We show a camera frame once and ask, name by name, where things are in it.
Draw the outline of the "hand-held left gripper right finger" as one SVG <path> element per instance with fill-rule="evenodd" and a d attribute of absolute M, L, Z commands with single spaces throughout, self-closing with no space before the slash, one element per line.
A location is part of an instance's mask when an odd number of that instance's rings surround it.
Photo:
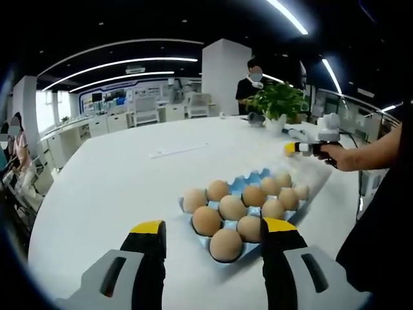
<path fill-rule="evenodd" d="M 285 220 L 261 219 L 261 256 L 269 309 L 362 309 L 370 298 L 347 282 L 341 265 L 309 247 Z"/>

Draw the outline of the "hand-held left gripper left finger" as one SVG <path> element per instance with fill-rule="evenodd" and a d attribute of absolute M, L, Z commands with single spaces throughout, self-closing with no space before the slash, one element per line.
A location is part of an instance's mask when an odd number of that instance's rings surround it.
<path fill-rule="evenodd" d="M 119 249 L 111 249 L 81 276 L 81 285 L 59 309 L 161 309 L 165 281 L 166 223 L 135 226 Z"/>

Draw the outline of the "person's right hand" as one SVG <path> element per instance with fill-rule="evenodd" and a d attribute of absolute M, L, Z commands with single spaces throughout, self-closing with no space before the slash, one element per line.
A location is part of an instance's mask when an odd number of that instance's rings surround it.
<path fill-rule="evenodd" d="M 350 172 L 356 169 L 351 151 L 340 144 L 321 145 L 317 158 L 340 171 Z"/>

